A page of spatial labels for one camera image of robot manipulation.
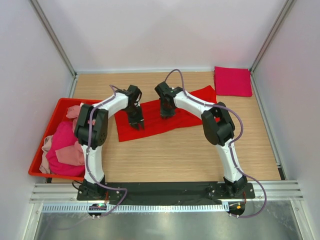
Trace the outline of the red t shirt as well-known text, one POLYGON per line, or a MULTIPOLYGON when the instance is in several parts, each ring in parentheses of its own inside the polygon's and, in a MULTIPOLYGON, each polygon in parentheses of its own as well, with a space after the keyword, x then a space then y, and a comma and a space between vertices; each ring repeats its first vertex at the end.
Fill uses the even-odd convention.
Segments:
POLYGON ((160 115, 160 100, 152 100, 141 104, 144 117, 144 129, 137 130, 130 126, 128 116, 124 111, 117 112, 115 117, 118 140, 126 142, 146 138, 178 128, 199 126, 202 120, 186 110, 177 108, 175 115, 162 118, 160 115))

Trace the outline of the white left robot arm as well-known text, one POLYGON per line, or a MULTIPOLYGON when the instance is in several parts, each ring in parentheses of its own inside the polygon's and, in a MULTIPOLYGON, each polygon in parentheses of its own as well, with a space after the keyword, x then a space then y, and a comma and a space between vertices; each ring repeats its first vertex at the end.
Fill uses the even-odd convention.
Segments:
POLYGON ((135 130, 144 129, 144 117, 140 106, 141 90, 130 85, 128 89, 111 86, 113 95, 95 104, 82 104, 74 129, 74 135, 84 155, 84 179, 77 187, 77 199, 102 200, 108 189, 102 163, 103 145, 108 136, 109 118, 118 112, 125 112, 129 126, 135 130))

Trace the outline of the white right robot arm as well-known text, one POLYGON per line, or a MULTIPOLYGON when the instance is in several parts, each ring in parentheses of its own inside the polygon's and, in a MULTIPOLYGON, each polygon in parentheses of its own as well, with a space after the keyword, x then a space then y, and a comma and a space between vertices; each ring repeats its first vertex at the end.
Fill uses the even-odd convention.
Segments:
POLYGON ((216 147, 222 162, 226 194, 231 198, 241 195, 248 180, 238 160, 236 128, 226 105, 204 101, 181 87, 172 88, 164 81, 155 87, 155 91, 160 99, 162 118, 173 117, 176 109, 182 109, 201 120, 204 136, 216 147))

